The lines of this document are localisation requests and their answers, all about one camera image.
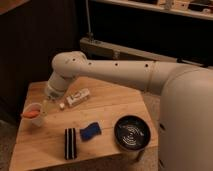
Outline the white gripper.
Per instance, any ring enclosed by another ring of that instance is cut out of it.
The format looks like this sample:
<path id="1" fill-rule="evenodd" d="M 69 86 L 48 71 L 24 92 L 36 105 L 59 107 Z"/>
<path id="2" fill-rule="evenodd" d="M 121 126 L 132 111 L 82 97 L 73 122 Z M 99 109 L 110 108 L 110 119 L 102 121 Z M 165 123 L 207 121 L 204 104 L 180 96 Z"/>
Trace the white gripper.
<path id="1" fill-rule="evenodd" d="M 64 92 L 58 91 L 46 83 L 44 88 L 44 100 L 42 102 L 42 115 L 46 116 L 54 108 L 57 100 L 61 99 Z"/>

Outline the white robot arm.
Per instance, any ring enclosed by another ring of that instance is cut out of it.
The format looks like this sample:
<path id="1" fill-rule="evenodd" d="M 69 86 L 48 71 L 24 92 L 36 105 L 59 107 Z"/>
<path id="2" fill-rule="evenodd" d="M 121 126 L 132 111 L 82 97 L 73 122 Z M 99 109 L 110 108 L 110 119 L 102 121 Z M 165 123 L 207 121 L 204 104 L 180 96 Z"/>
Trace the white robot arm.
<path id="1" fill-rule="evenodd" d="M 52 60 L 45 95 L 64 96 L 78 77 L 91 77 L 160 97 L 160 171 L 213 171 L 213 70 L 162 61 L 89 60 L 81 51 Z"/>

